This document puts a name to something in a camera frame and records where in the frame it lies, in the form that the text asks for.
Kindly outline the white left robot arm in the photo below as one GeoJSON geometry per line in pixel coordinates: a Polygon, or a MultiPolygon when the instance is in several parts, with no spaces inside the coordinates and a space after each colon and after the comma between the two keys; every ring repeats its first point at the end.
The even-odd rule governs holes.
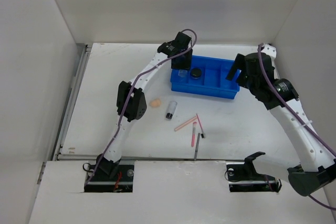
{"type": "Polygon", "coordinates": [[[157,48],[154,57],[136,77],[128,82],[120,82],[117,93],[118,121],[107,147],[97,157],[93,173],[99,172],[105,180],[117,176],[123,144],[133,124],[146,112],[145,93],[165,63],[170,62],[172,69],[190,68],[196,41],[197,35],[193,30],[179,31],[173,40],[157,48]]]}

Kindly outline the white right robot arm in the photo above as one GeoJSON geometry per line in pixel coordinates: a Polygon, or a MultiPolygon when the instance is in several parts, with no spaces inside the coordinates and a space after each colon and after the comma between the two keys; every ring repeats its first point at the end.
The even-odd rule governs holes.
{"type": "Polygon", "coordinates": [[[264,104],[293,145],[299,163],[256,152],[244,159],[243,172],[250,179],[269,175],[287,181],[301,196],[310,196],[335,180],[335,151],[323,142],[307,118],[290,81],[274,76],[271,57],[263,52],[237,54],[226,77],[246,88],[264,104]]]}

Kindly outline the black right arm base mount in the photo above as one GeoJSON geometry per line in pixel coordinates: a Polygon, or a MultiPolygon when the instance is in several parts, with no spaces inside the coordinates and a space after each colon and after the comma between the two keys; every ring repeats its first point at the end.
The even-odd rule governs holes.
{"type": "Polygon", "coordinates": [[[279,193],[282,182],[275,177],[256,172],[253,161],[264,152],[256,152],[247,156],[242,162],[227,162],[225,179],[231,193],[279,193]]]}

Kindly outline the black round compact jar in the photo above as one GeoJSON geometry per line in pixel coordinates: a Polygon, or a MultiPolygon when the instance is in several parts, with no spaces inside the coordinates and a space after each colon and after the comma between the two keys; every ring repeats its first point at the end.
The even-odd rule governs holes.
{"type": "Polygon", "coordinates": [[[202,70],[200,68],[193,68],[190,71],[190,76],[193,79],[199,79],[202,76],[202,70]]]}

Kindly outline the clear bottle black cap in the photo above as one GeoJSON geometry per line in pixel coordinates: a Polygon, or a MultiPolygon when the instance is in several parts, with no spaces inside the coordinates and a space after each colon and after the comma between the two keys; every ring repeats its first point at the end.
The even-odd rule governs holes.
{"type": "Polygon", "coordinates": [[[174,112],[175,112],[176,108],[177,108],[177,102],[176,101],[170,101],[169,105],[167,107],[167,110],[166,110],[165,118],[168,119],[168,120],[171,120],[173,115],[174,115],[174,112]]]}

